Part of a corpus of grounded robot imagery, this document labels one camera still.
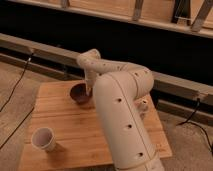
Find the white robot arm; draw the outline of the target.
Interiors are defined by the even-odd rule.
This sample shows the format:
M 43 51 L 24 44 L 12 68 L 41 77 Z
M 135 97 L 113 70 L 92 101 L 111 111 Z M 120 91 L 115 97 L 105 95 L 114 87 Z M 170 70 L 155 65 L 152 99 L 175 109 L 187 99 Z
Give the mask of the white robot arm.
M 165 171 L 135 101 L 151 91 L 152 72 L 141 65 L 104 60 L 91 49 L 77 57 L 116 171 Z

